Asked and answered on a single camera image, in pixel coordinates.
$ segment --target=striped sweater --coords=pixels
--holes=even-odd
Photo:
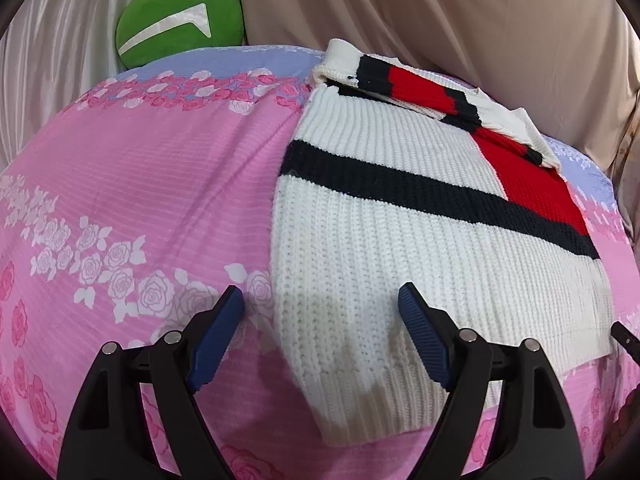
[[[610,351],[604,267],[523,110],[341,40],[314,79],[271,267],[282,351],[326,443],[437,420],[446,394],[397,312],[407,281],[487,340],[537,338],[559,374]]]

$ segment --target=white swoosh shape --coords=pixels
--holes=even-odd
[[[207,15],[207,4],[197,4],[193,7],[189,7],[188,9],[181,10],[180,12],[176,12],[175,14],[171,14],[155,22],[153,25],[149,25],[147,28],[144,28],[135,36],[127,40],[119,49],[118,54],[122,56],[127,50],[136,46],[139,43],[142,43],[149,38],[152,38],[156,34],[160,34],[161,32],[165,32],[166,30],[171,30],[172,28],[178,27],[183,23],[193,23],[202,34],[204,34],[207,38],[211,37],[211,30],[209,28],[209,16]]]

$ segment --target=blue gripper pad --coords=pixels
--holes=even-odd
[[[429,377],[443,388],[448,388],[452,379],[449,350],[408,283],[398,290],[398,309]]]
[[[222,361],[226,347],[236,332],[236,328],[244,315],[244,298],[242,290],[236,290],[219,308],[213,323],[194,348],[191,355],[191,373],[187,377],[187,386],[192,392],[197,392],[204,384],[209,383]]]

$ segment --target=metal pin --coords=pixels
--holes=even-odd
[[[102,353],[105,355],[111,355],[118,349],[118,343],[109,341],[102,345]]]
[[[538,350],[540,350],[540,343],[533,338],[525,339],[524,346],[526,346],[527,350],[530,350],[532,352],[537,352]]]
[[[478,339],[478,334],[475,330],[471,330],[470,328],[463,328],[460,331],[460,339],[462,339],[462,341],[466,341],[467,343],[471,343]]]
[[[182,333],[177,330],[171,330],[171,332],[164,334],[164,342],[168,345],[175,345],[180,339],[182,339]]]

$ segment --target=bedspread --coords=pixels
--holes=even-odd
[[[244,291],[246,317],[196,400],[236,476],[403,480],[411,471],[429,429],[325,446],[274,339],[271,203],[319,59],[281,46],[159,60],[70,104],[0,177],[0,402],[52,474],[100,346],[155,341],[229,283]],[[640,277],[610,182],[588,158],[550,145],[586,212],[616,316],[640,333]],[[640,373],[615,354],[562,379],[592,469]],[[151,388],[143,402],[161,465],[175,468]],[[488,410],[468,469],[484,460],[494,420]]]

